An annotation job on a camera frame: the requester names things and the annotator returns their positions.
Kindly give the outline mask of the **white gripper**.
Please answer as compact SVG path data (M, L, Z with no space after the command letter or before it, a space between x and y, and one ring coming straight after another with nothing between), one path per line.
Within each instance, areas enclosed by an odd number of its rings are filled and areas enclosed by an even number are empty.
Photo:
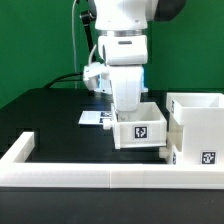
M135 111L140 103L143 65L148 61L147 37L100 36L98 52L109 74L115 109Z

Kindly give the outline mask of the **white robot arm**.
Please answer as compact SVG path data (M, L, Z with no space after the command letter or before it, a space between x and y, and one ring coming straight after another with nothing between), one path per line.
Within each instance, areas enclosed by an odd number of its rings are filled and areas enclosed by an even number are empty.
M143 65L148 61L148 21L171 21L186 1L88 0L117 112L136 111L140 103Z

